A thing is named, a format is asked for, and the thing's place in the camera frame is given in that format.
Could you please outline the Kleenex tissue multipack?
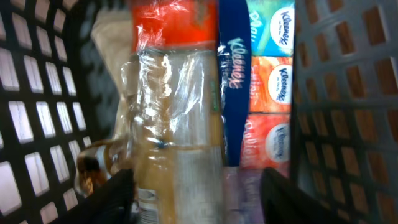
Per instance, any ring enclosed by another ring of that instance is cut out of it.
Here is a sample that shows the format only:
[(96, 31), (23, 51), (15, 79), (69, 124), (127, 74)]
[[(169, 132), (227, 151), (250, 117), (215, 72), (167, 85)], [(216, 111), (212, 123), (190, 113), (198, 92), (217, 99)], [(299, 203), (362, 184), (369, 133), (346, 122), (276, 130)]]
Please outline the Kleenex tissue multipack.
[(295, 1), (218, 3), (227, 223), (263, 223), (265, 168), (288, 175)]

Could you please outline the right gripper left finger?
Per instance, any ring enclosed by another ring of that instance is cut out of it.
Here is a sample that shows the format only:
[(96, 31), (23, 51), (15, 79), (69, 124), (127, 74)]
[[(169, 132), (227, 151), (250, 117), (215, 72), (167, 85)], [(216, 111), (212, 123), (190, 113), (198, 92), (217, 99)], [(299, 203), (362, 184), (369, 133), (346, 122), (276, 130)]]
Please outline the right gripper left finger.
[(133, 171), (124, 169), (84, 201), (53, 221), (55, 224), (132, 223)]

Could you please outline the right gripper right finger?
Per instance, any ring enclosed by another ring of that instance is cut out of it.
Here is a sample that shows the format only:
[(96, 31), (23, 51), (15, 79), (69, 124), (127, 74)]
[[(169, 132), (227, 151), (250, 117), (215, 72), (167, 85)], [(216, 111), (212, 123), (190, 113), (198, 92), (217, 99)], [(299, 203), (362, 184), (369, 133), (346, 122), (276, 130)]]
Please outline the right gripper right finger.
[(260, 179), (262, 213), (266, 224), (338, 224), (335, 215), (271, 167)]

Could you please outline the orange pasta packet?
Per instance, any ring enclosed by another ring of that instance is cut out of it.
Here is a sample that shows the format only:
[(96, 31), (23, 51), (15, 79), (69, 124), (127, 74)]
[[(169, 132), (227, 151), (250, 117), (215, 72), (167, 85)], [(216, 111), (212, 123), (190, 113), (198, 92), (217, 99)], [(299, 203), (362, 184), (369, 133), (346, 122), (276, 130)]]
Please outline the orange pasta packet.
[(216, 1), (133, 1), (126, 65), (142, 223), (220, 224), (223, 121)]

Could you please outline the PanTree snack bag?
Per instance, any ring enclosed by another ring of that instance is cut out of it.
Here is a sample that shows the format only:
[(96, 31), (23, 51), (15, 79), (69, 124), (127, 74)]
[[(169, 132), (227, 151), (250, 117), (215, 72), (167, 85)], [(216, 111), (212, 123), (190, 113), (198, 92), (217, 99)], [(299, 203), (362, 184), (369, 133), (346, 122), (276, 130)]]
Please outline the PanTree snack bag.
[(132, 20), (127, 11), (100, 11), (83, 23), (80, 63), (85, 72), (98, 140), (86, 140), (76, 158), (76, 191), (87, 197), (129, 168), (129, 105), (124, 66), (130, 58)]

